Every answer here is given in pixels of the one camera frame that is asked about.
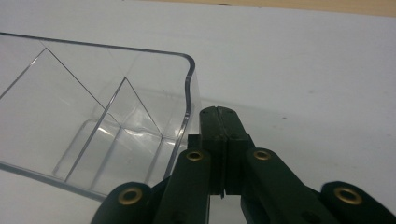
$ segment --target wooden floor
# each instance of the wooden floor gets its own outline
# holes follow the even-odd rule
[[[284,7],[396,17],[396,0],[152,0],[254,7]]]

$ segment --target white table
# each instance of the white table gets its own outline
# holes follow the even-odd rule
[[[316,190],[342,180],[396,213],[396,18],[135,1],[0,3],[0,32],[190,54],[203,107]],[[0,172],[0,223],[87,223],[99,203]],[[211,223],[243,223],[212,197]]]

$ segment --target transparent tray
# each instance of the transparent tray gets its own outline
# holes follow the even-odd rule
[[[0,59],[3,170],[100,201],[170,175],[198,132],[188,55],[0,34]]]

